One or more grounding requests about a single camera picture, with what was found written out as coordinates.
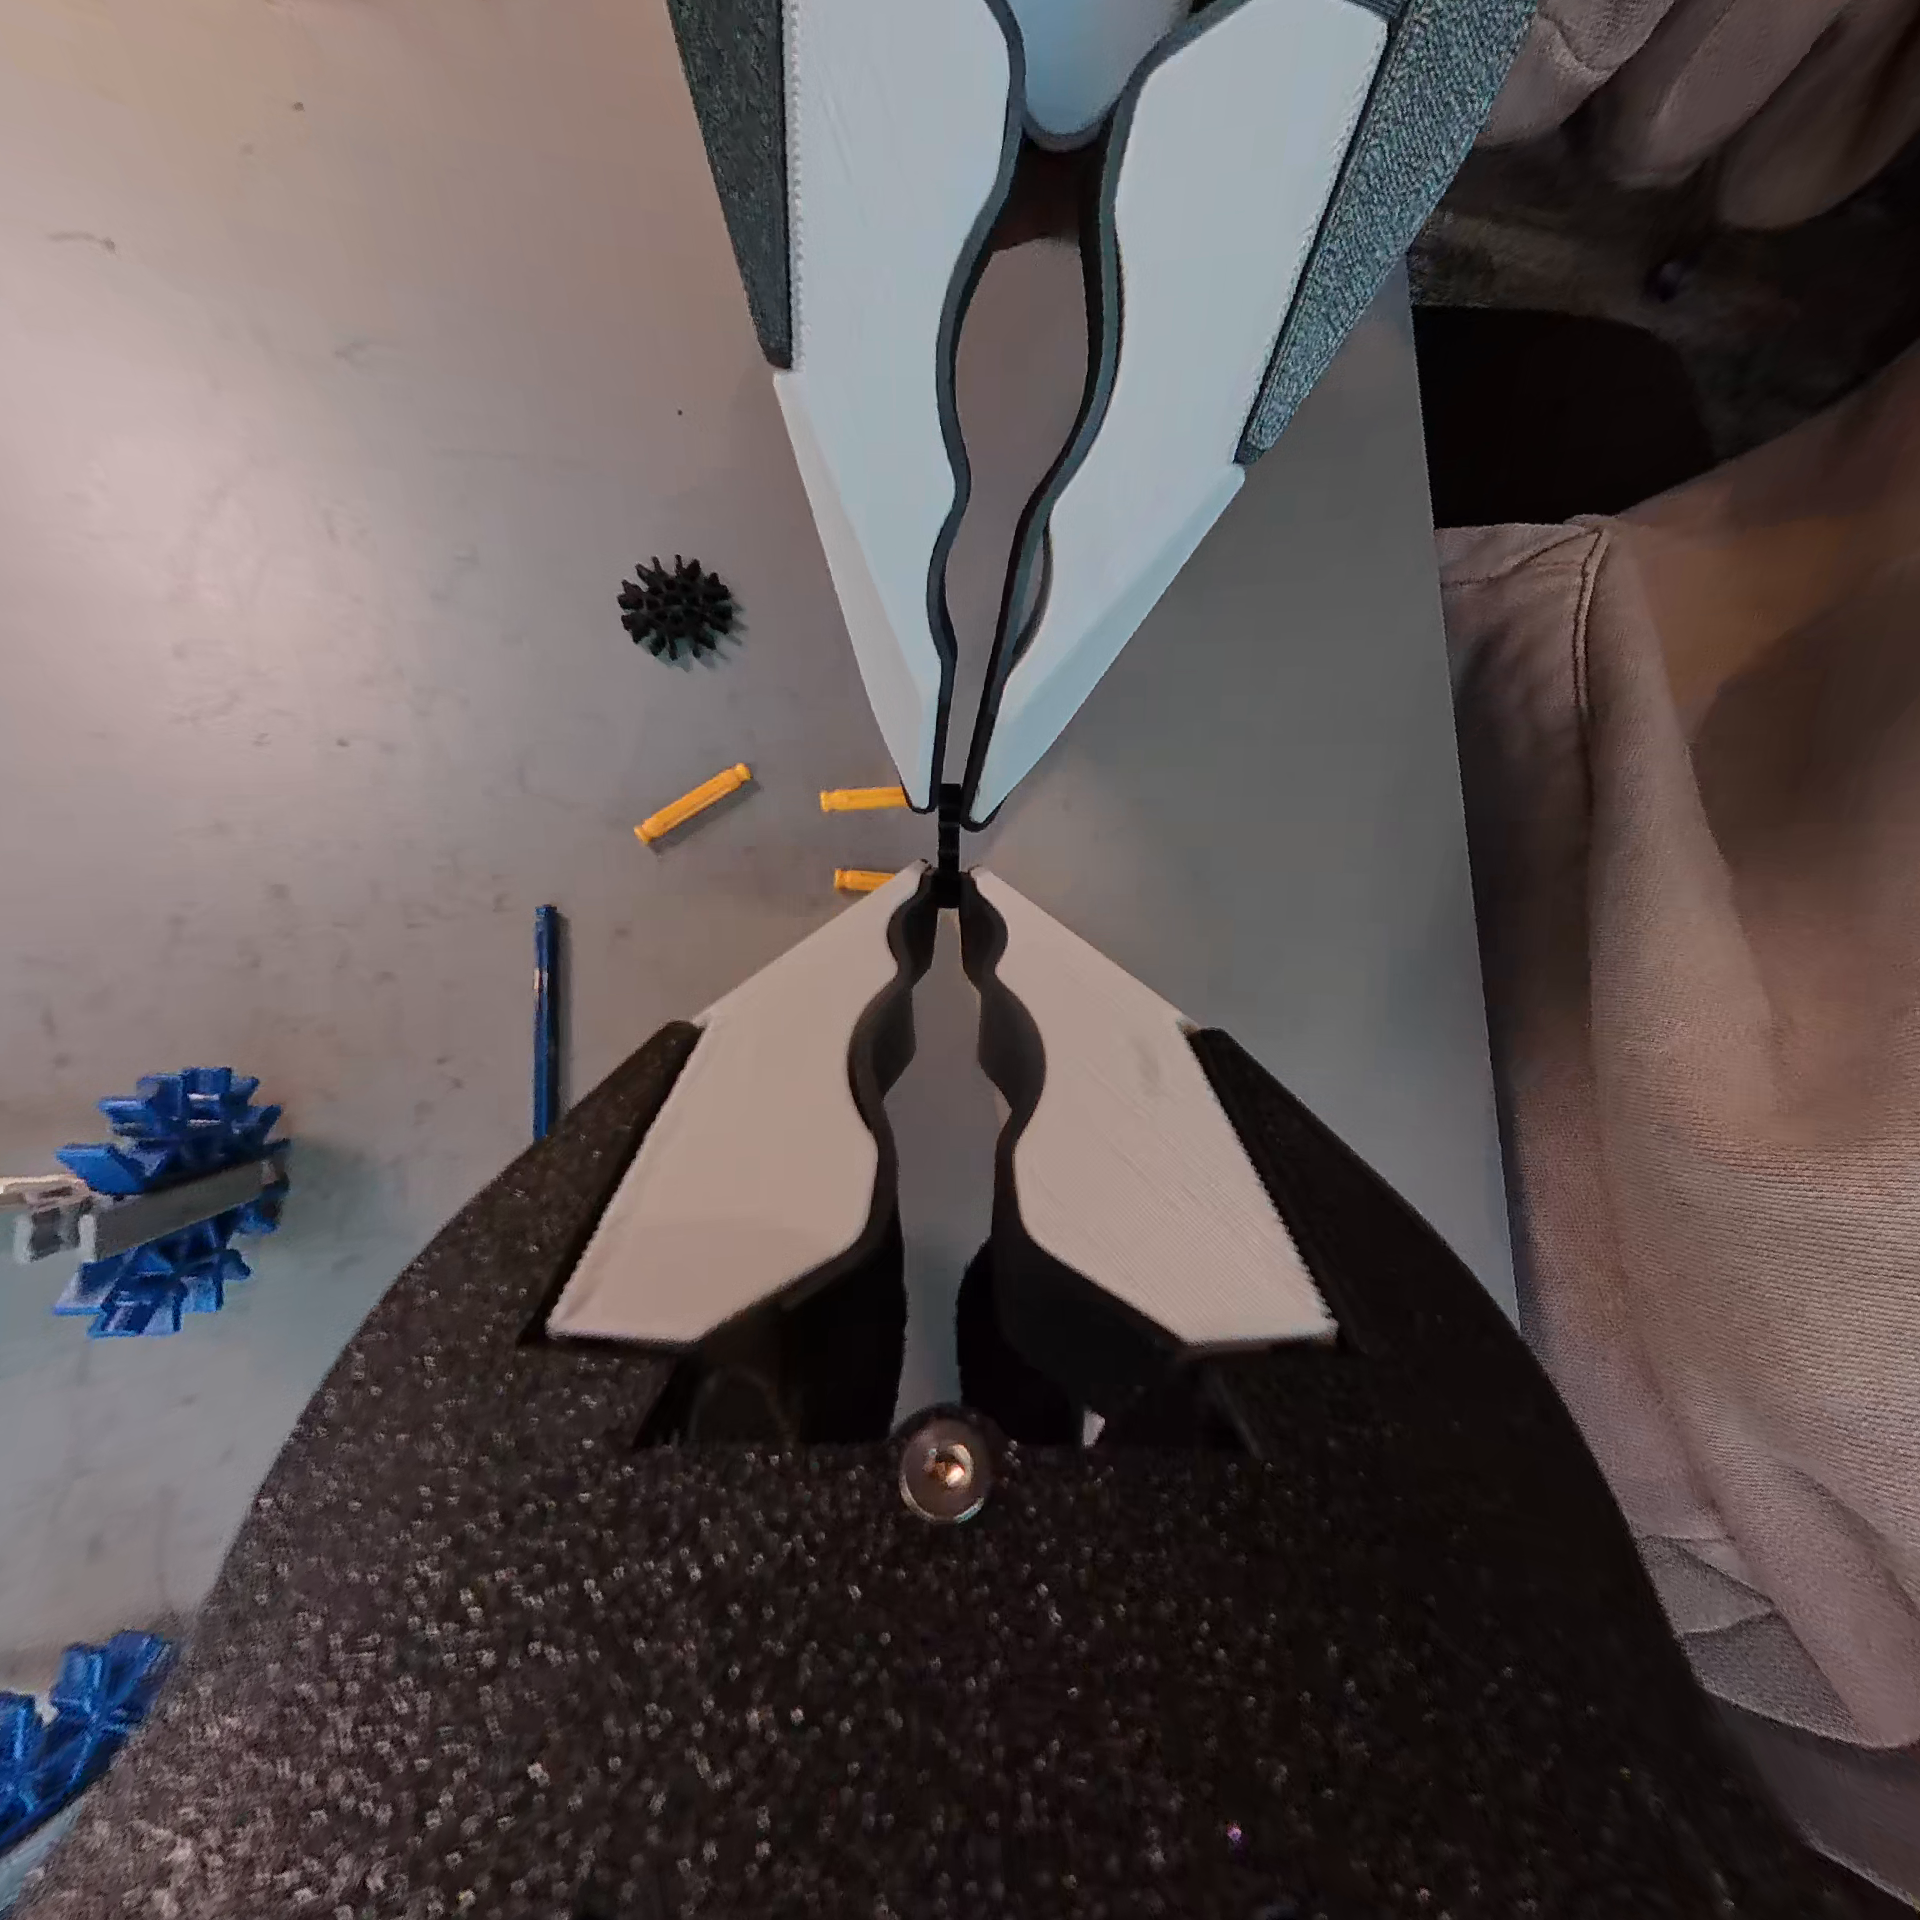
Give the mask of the person's beige shirt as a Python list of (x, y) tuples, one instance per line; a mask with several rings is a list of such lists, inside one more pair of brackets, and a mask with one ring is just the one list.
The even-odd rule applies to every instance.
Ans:
[(1437, 551), (1524, 1335), (1774, 1796), (1917, 1906), (1919, 350)]

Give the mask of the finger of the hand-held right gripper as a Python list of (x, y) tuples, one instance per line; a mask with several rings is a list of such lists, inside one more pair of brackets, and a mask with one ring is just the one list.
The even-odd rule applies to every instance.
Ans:
[(1038, 766), (1242, 489), (1247, 422), (1387, 44), (1373, 4), (1211, 4), (1122, 87), (1085, 220), (1089, 383), (1019, 524), (969, 828)]
[(793, 346), (775, 391), (858, 673), (907, 803), (940, 803), (973, 478), (959, 333), (1015, 184), (1007, 4), (791, 2), (783, 106)]

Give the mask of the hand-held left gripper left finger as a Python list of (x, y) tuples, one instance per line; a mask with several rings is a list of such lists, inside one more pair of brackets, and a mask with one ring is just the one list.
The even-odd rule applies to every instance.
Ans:
[(750, 977), (692, 1043), (547, 1310), (553, 1341), (756, 1370), (795, 1411), (891, 1411), (907, 1343), (887, 1095), (940, 933), (907, 867)]

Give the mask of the colourful toy rod model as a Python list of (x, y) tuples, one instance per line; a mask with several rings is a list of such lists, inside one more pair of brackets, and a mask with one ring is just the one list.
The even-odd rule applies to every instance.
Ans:
[[(251, 1277), (239, 1242), (280, 1229), (291, 1186), (282, 1109), (256, 1091), (233, 1068), (146, 1076), (102, 1101), (107, 1138), (65, 1146), (59, 1173), (5, 1179), (15, 1260), (80, 1260), (55, 1314), (92, 1337), (162, 1337), (225, 1306)], [(167, 1635), (131, 1628), (65, 1649), (49, 1688), (3, 1693), (5, 1900), (154, 1711), (173, 1664)]]

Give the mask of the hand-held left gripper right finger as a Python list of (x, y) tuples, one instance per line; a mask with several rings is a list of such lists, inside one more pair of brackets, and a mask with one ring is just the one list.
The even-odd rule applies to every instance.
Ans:
[(1069, 1395), (1143, 1395), (1203, 1359), (1335, 1345), (1195, 1024), (984, 869), (961, 929), (1005, 1107), (992, 1260), (1015, 1353)]

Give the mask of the person's right forearm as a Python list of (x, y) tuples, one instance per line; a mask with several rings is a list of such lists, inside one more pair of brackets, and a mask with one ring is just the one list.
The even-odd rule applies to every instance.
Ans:
[(1917, 139), (1919, 6), (1544, 2), (1478, 145), (1569, 128), (1617, 186), (1708, 172), (1722, 222), (1805, 224)]

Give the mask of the grey desk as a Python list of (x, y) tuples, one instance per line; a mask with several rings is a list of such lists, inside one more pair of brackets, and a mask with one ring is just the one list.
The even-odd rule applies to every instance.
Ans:
[[(584, 1097), (932, 846), (659, 4), (5, 4), (5, 1173), (255, 1074), (282, 1233), (179, 1335), (5, 1258), (5, 1688), (181, 1633), (380, 1295)], [(626, 635), (698, 559), (735, 637)], [(750, 789), (636, 824), (725, 766)], [(971, 846), (1516, 1277), (1406, 273)]]

